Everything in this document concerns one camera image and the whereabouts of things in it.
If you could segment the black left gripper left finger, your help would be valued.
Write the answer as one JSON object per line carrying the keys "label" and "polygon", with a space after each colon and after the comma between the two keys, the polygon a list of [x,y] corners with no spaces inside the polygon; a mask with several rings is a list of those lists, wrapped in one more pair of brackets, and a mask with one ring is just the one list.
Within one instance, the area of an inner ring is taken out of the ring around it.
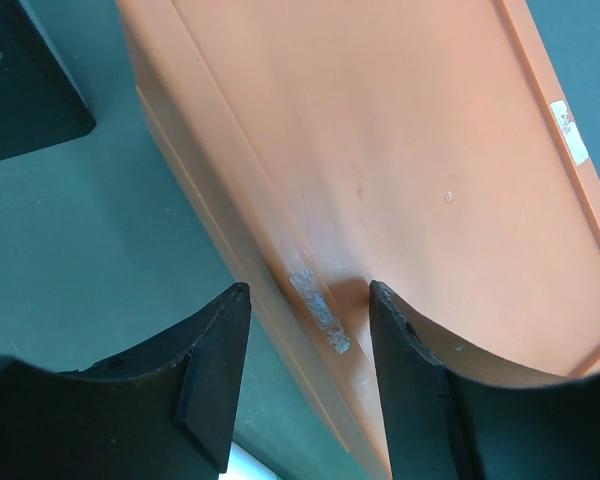
{"label": "black left gripper left finger", "polygon": [[237,283],[83,371],[0,355],[0,479],[216,479],[225,473],[251,320]]}

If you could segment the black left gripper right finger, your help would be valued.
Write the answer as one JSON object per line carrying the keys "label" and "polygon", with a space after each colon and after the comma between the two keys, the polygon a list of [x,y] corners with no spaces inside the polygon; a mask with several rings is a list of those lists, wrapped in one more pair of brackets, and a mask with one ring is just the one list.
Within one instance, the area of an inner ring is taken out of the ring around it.
{"label": "black left gripper right finger", "polygon": [[484,350],[369,287],[397,479],[600,479],[600,372],[569,379]]}

